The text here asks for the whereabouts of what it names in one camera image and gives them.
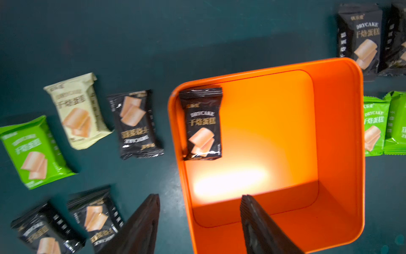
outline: dark teal table surface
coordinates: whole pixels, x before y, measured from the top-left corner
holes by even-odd
[[[167,115],[171,91],[190,80],[334,57],[339,3],[1,0],[0,123],[46,114],[69,166],[79,174],[29,191],[0,148],[0,252],[29,253],[9,227],[23,211],[48,197],[67,214],[64,203],[69,194],[111,184],[125,219],[148,194],[160,195],[155,253],[192,253]],[[385,11],[390,7],[388,0],[379,3]],[[42,88],[88,72],[98,77],[94,87],[111,129],[106,95],[154,90],[156,134],[164,144],[164,156],[121,161],[116,133],[85,150],[69,146],[55,106]],[[405,82],[406,77],[377,78],[365,84],[365,94],[405,91]],[[340,103],[334,94],[329,96]],[[366,159],[365,230],[356,242],[322,253],[406,253],[405,165],[406,156]],[[93,253],[89,241],[80,253]]]

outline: stack of packets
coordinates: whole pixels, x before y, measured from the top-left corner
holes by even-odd
[[[85,239],[49,202],[14,220],[10,226],[18,232],[18,238],[37,254],[71,254],[85,244]]]
[[[382,10],[377,4],[342,4],[337,21],[337,56],[354,59],[364,81],[373,81],[379,65]]]
[[[392,2],[389,14],[383,61],[379,67],[380,76],[406,74],[406,2]]]
[[[0,138],[29,189],[75,174],[66,166],[44,115],[24,124],[0,127]]]
[[[150,158],[164,154],[156,142],[151,91],[107,96],[120,142],[120,157]]]
[[[406,155],[406,92],[393,91],[389,107],[384,153]]]
[[[364,96],[365,156],[383,154],[391,96],[383,100]]]
[[[58,110],[68,141],[76,150],[86,149],[109,135],[88,73],[44,87]]]
[[[338,12],[337,56],[356,61],[364,81],[376,75],[406,75],[406,1],[393,1],[380,55],[382,10],[377,4],[342,4]]]
[[[123,227],[124,222],[110,196],[110,188],[92,191],[67,203],[76,222],[90,234],[98,253]]]

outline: dry cake packet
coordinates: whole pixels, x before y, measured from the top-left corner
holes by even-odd
[[[365,156],[383,154],[391,96],[383,100],[364,96]]]
[[[406,2],[392,2],[379,76],[406,74]]]
[[[392,91],[384,154],[406,154],[406,92]]]
[[[93,83],[93,73],[44,87],[58,110],[69,144],[76,150],[86,149],[109,135],[100,113]]]
[[[354,59],[364,81],[375,80],[379,65],[382,10],[377,4],[341,4],[337,56]]]
[[[75,174],[66,166],[44,115],[24,124],[0,127],[0,138],[29,189]]]
[[[89,232],[95,253],[113,239],[124,225],[110,196],[110,188],[70,200],[67,207],[76,222]]]
[[[50,204],[45,203],[11,222],[18,238],[37,254],[71,254],[82,249],[81,237]]]
[[[119,136],[120,157],[150,158],[164,154],[156,142],[151,91],[107,96]]]
[[[223,90],[219,88],[188,89],[179,92],[185,111],[188,160],[216,160],[222,156],[220,105]]]

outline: cream snack packet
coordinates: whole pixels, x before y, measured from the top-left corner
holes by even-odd
[[[44,87],[54,102],[71,147],[86,149],[109,135],[100,113],[93,73]]]

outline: green snack packet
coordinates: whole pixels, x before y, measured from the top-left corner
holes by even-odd
[[[392,97],[386,129],[384,153],[391,155],[406,154],[406,92],[392,91]]]
[[[28,123],[0,127],[0,138],[29,189],[75,174],[66,166],[44,115]]]
[[[364,96],[365,156],[383,154],[390,102],[390,95],[383,100]]]

